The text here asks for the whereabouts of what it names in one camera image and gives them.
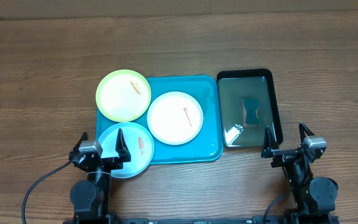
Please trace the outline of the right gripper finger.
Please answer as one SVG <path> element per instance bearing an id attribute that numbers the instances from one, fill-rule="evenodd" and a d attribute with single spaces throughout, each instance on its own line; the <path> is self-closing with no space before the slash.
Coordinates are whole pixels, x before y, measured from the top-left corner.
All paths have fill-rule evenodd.
<path id="1" fill-rule="evenodd" d="M 300 140 L 302 144 L 314 139 L 314 133 L 307 127 L 304 122 L 299 124 Z"/>
<path id="2" fill-rule="evenodd" d="M 279 153 L 279 146 L 276 142 L 275 135 L 271 131 L 270 127 L 265 128 L 264 143 L 262 146 L 261 157 L 271 158 Z"/>

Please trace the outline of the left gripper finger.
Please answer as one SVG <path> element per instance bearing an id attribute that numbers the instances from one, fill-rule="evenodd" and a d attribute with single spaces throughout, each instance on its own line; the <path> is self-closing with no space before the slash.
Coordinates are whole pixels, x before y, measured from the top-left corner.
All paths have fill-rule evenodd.
<path id="1" fill-rule="evenodd" d="M 70 155 L 74 155 L 75 153 L 77 153 L 79 151 L 79 147 L 81 145 L 81 143 L 83 141 L 87 141 L 88 140 L 88 133 L 84 132 L 81 137 L 80 140 L 75 144 L 75 146 L 73 147 L 73 149 L 70 151 Z"/>
<path id="2" fill-rule="evenodd" d="M 119 128 L 117 132 L 116 152 L 118 153 L 118 158 L 121 162 L 131 161 L 131 154 L 129 152 L 128 146 L 124 139 L 124 133 L 121 128 Z"/>

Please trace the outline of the yellow-green plate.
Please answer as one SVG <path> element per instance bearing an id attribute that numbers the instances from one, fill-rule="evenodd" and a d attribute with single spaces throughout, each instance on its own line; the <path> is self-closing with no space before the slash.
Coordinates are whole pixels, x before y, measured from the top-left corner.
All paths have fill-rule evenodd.
<path id="1" fill-rule="evenodd" d="M 146 78 L 128 69 L 109 73 L 96 89 L 98 109 L 115 122 L 140 118 L 149 107 L 151 97 L 151 87 Z"/>

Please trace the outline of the white pink plate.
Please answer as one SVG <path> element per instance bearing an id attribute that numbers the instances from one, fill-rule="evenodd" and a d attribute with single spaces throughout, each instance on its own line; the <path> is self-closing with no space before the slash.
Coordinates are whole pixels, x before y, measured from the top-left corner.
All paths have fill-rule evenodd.
<path id="1" fill-rule="evenodd" d="M 203 110 L 191 95 L 171 91 L 158 96 L 149 106 L 147 126 L 162 143 L 181 145 L 190 142 L 201 131 Z"/>

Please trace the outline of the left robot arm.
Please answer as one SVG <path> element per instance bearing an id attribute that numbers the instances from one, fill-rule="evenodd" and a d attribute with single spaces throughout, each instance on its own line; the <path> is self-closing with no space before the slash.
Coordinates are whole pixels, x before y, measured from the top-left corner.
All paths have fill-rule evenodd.
<path id="1" fill-rule="evenodd" d="M 87 178 L 74 184 L 70 200 L 74 206 L 73 223 L 121 223 L 114 212 L 109 211 L 111 172 L 123 168 L 131 161 L 131 154 L 124 140 L 123 131 L 118 130 L 116 157 L 102 158 L 103 149 L 97 140 L 90 141 L 83 133 L 69 154 L 69 161 L 87 173 Z"/>

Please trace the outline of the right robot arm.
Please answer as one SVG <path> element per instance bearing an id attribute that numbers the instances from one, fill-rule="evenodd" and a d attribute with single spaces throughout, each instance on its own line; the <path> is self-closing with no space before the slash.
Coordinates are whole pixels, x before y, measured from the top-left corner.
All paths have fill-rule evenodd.
<path id="1" fill-rule="evenodd" d="M 273 168 L 280 167 L 289 181 L 290 189 L 267 207 L 262 223 L 338 223 L 335 210 L 338 184 L 327 177 L 314 177 L 310 164 L 319 159 L 327 148 L 321 136 L 315 135 L 304 124 L 299 124 L 301 143 L 295 149 L 282 151 L 267 126 L 261 157 L 271 158 Z M 287 195 L 293 195 L 295 208 L 285 210 L 281 216 L 270 216 L 271 208 Z"/>

